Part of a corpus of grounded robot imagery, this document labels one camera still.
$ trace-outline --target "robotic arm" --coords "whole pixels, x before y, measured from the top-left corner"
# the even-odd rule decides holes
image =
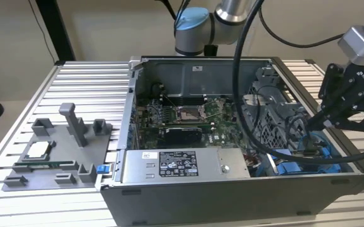
[[[212,44],[232,44],[248,16],[249,0],[223,0],[215,12],[191,7],[176,17],[176,52],[196,56]]]
[[[320,111],[308,120],[311,131],[324,128],[364,131],[364,119],[348,120],[364,112],[364,26],[351,27],[339,46],[351,62],[345,67],[335,63],[328,66],[319,92]]]

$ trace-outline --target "motherboard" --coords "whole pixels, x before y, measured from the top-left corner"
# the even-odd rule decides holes
[[[140,105],[141,149],[247,148],[227,97],[175,98],[161,96]]]

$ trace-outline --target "sticker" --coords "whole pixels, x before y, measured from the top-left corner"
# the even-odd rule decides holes
[[[203,71],[203,66],[193,66],[193,72]]]
[[[143,159],[157,159],[157,152],[143,152]]]
[[[199,176],[199,165],[195,151],[171,151],[159,153],[159,175],[161,177]]]

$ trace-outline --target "open computer chassis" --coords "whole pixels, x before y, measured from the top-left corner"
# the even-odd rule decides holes
[[[364,189],[364,160],[303,165],[251,147],[232,102],[232,58],[145,56],[129,66],[119,156],[101,186],[119,225],[315,215]],[[291,117],[313,116],[317,102],[279,58],[241,60],[240,93],[267,146],[309,158],[360,153],[340,130],[304,139]]]

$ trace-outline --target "gray 3d printed tray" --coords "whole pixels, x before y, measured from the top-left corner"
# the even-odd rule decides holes
[[[35,121],[35,135],[4,180],[4,191],[95,187],[96,167],[105,160],[112,125],[104,119],[84,124],[73,109],[75,104],[64,103],[60,107],[68,126],[53,126],[49,119]]]

